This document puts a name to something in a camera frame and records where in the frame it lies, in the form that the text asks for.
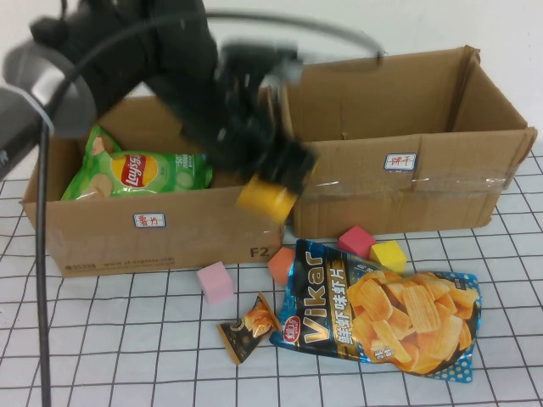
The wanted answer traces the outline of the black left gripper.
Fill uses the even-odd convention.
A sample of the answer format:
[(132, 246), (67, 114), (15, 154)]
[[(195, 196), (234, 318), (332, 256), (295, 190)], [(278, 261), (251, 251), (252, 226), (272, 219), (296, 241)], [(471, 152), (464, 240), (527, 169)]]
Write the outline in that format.
[(275, 121), (276, 107), (261, 78), (186, 83), (186, 138), (210, 161), (302, 194), (316, 155)]

